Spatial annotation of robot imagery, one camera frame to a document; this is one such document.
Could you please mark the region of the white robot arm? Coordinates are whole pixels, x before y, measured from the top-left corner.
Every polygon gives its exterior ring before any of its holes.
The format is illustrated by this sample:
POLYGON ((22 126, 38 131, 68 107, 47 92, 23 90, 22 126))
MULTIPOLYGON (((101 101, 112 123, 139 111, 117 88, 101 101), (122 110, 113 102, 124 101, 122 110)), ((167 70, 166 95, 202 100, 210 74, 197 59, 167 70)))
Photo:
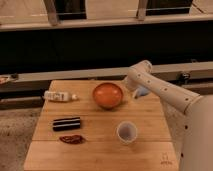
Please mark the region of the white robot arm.
POLYGON ((148 60, 130 66, 124 78, 126 88, 134 92, 145 87, 186 116, 179 171, 213 171, 213 95, 202 96, 151 72, 148 60))

